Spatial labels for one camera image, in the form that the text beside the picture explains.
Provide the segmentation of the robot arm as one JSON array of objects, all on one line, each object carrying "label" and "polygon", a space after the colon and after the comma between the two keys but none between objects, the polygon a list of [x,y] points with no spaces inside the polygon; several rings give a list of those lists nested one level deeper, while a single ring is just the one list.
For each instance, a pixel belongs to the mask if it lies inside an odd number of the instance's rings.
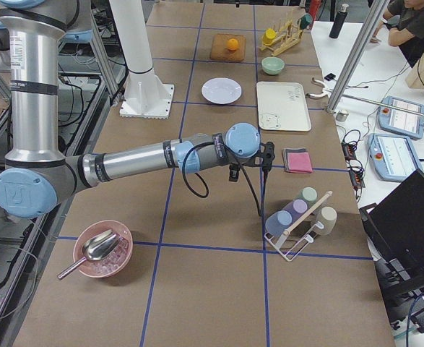
[{"label": "robot arm", "polygon": [[0,173],[3,210],[37,218],[99,183],[166,168],[186,175],[228,166],[231,180],[246,167],[271,170],[274,145],[247,123],[117,153],[65,156],[58,147],[58,44],[66,34],[90,39],[90,15],[88,1],[0,3],[9,32],[13,126],[13,146]]}]

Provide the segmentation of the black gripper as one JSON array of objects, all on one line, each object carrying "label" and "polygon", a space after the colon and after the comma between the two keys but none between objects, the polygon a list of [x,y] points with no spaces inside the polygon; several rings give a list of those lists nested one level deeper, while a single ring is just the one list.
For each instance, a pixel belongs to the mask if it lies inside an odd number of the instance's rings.
[{"label": "black gripper", "polygon": [[248,167],[259,167],[262,171],[271,171],[274,158],[274,143],[261,142],[257,152],[250,158],[245,159],[243,165]]}]

